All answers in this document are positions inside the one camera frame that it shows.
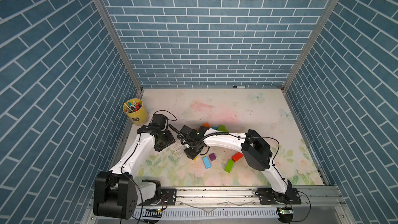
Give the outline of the light blue block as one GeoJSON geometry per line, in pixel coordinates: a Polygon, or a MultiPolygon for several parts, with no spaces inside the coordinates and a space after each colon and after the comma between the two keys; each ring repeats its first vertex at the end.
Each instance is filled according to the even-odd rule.
{"type": "Polygon", "coordinates": [[[208,157],[203,157],[202,160],[203,160],[205,168],[206,169],[210,169],[211,168],[210,159],[208,157]]]}

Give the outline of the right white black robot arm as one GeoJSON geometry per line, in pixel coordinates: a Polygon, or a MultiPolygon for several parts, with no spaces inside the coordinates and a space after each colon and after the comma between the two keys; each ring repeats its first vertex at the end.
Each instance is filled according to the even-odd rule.
{"type": "Polygon", "coordinates": [[[203,155],[203,148],[222,147],[242,153],[247,164],[254,170],[262,172],[272,188],[272,194],[277,202],[282,204],[301,204],[301,198],[290,180],[284,178],[274,163],[275,155],[266,137],[261,137],[250,129],[246,133],[232,134],[208,127],[192,129],[188,126],[178,131],[173,125],[168,127],[177,134],[181,144],[185,146],[184,153],[194,159],[203,155]]]}

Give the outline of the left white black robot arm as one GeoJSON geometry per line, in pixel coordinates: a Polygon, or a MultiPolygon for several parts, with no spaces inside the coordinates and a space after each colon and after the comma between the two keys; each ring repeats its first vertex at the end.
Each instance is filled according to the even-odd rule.
{"type": "Polygon", "coordinates": [[[175,143],[167,128],[168,118],[154,114],[148,125],[141,126],[131,148],[109,171],[101,171],[94,183],[93,213],[117,219],[130,219],[138,206],[162,204],[167,207],[167,197],[162,194],[158,180],[135,181],[140,166],[152,151],[160,152],[175,143]]]}

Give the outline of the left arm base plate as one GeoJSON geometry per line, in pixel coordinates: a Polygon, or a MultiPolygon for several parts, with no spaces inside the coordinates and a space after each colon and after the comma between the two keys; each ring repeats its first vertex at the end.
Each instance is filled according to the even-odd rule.
{"type": "Polygon", "coordinates": [[[144,202],[140,206],[174,206],[176,204],[177,190],[175,188],[159,188],[152,198],[144,196],[144,202]]]}

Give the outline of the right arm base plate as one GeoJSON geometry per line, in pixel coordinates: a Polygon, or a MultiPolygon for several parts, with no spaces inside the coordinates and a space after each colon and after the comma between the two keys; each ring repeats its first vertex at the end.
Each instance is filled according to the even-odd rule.
{"type": "Polygon", "coordinates": [[[255,194],[259,197],[261,205],[300,205],[302,203],[296,188],[290,188],[286,194],[275,192],[272,188],[259,188],[255,194]]]}

